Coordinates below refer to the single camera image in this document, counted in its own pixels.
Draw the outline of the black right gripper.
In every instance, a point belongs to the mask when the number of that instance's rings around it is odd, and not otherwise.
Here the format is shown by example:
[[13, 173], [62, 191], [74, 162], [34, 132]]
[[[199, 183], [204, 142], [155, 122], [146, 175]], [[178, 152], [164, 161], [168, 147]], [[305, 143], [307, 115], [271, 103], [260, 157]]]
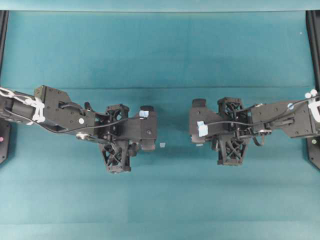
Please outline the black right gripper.
[[248, 110], [239, 98], [218, 100], [218, 114], [224, 118], [224, 133], [213, 137], [211, 147], [218, 152], [218, 165], [239, 166], [243, 163], [249, 144], [250, 120]]

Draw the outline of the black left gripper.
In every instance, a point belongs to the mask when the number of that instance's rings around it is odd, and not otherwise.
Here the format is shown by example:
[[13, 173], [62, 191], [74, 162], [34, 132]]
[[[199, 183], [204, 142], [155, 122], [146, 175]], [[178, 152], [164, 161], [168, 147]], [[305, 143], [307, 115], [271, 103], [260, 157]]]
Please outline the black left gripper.
[[110, 173], [130, 172], [130, 157], [136, 156], [139, 150], [137, 143], [120, 134], [121, 127], [129, 118], [129, 110], [123, 104], [111, 105], [99, 119], [101, 124], [107, 125], [98, 131], [98, 136], [102, 139], [99, 149]]

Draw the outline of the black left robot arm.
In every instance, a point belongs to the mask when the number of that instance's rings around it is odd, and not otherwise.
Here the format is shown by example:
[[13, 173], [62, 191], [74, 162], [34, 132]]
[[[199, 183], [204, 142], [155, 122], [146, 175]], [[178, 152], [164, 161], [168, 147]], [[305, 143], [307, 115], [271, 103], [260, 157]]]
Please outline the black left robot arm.
[[0, 89], [0, 117], [14, 123], [38, 125], [58, 135], [74, 135], [78, 140], [96, 143], [108, 172], [131, 171], [130, 157], [139, 146], [120, 136], [120, 129], [130, 118], [129, 108], [111, 105], [104, 113], [96, 112], [89, 102], [73, 102], [62, 90], [42, 85], [33, 95]]

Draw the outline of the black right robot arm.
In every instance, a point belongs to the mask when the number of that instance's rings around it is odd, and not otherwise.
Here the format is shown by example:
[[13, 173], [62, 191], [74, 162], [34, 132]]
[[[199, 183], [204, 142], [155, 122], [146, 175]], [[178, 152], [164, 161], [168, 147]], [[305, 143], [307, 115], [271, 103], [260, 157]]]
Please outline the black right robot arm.
[[320, 95], [308, 92], [305, 99], [260, 103], [244, 107], [239, 98], [218, 100], [218, 114], [223, 131], [211, 138], [218, 152], [219, 165], [239, 166], [243, 163], [250, 141], [258, 147], [274, 130], [282, 130], [290, 138], [310, 138], [320, 134]]

